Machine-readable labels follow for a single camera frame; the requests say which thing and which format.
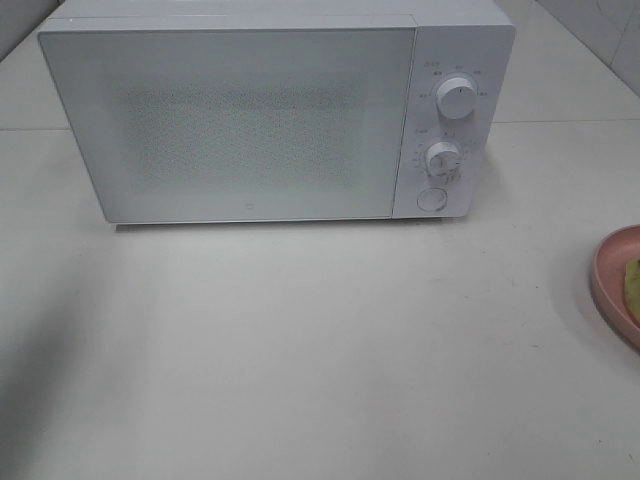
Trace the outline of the pink round plate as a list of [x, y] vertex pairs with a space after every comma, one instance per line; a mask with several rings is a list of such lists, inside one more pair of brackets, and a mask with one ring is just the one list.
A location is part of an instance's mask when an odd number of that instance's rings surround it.
[[624, 295], [626, 264], [639, 257], [639, 226], [621, 228], [596, 247], [590, 268], [591, 295], [613, 331], [639, 352], [639, 322], [629, 312]]

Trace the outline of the round white door-release button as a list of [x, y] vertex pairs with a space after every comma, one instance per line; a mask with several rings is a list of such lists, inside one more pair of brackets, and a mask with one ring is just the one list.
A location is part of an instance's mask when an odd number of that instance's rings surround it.
[[416, 201], [417, 207], [423, 212], [439, 212], [448, 201], [447, 192], [442, 188], [429, 188], [422, 191]]

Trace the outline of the white timer knob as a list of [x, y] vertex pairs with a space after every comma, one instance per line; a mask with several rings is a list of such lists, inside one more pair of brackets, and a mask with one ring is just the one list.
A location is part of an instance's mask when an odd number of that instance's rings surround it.
[[448, 141], [433, 143], [424, 153], [426, 171], [434, 178], [448, 177], [456, 173], [462, 159], [461, 149], [455, 143]]

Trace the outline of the upper white power knob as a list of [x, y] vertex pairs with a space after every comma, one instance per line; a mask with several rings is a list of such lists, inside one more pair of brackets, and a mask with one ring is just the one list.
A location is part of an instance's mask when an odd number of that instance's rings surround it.
[[436, 88], [439, 113], [449, 120], [461, 120], [475, 109], [478, 90], [468, 75], [457, 74], [445, 78]]

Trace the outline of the white microwave oven body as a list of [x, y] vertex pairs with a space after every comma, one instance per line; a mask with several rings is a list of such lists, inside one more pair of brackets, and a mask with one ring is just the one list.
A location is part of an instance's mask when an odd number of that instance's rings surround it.
[[[411, 28], [415, 32], [405, 123], [392, 213], [387, 218], [462, 217], [470, 209], [485, 145], [516, 34], [491, 1], [67, 1], [43, 23], [44, 32], [111, 30], [309, 30]], [[436, 88], [447, 77], [470, 76], [474, 111], [443, 117]], [[424, 153], [455, 143], [459, 170], [431, 177]], [[446, 207], [423, 212], [416, 201], [429, 188], [447, 192]]]

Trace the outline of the white microwave door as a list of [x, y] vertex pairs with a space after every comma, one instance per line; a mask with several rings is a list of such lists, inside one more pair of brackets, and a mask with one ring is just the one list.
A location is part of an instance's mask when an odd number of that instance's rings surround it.
[[44, 32], [114, 224], [387, 218], [411, 28]]

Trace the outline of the toast sandwich with lettuce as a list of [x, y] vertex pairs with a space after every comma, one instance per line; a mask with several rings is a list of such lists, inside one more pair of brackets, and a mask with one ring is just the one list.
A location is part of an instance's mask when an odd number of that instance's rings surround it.
[[627, 312], [636, 324], [640, 323], [640, 258], [625, 264], [623, 299]]

